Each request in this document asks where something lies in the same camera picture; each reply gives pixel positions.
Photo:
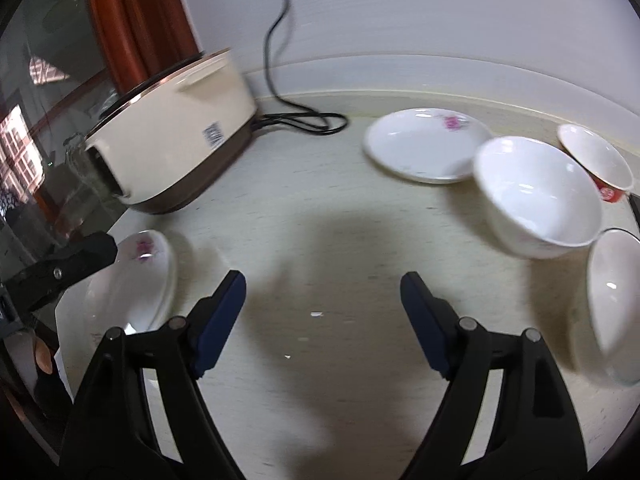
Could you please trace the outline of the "person's left hand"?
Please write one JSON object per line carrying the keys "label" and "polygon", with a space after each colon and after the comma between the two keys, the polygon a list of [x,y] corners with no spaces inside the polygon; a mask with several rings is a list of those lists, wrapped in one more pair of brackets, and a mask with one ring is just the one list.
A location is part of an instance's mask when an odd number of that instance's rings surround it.
{"label": "person's left hand", "polygon": [[49,348],[33,330],[20,330],[9,336],[6,348],[26,390],[35,400],[38,373],[52,373]]}

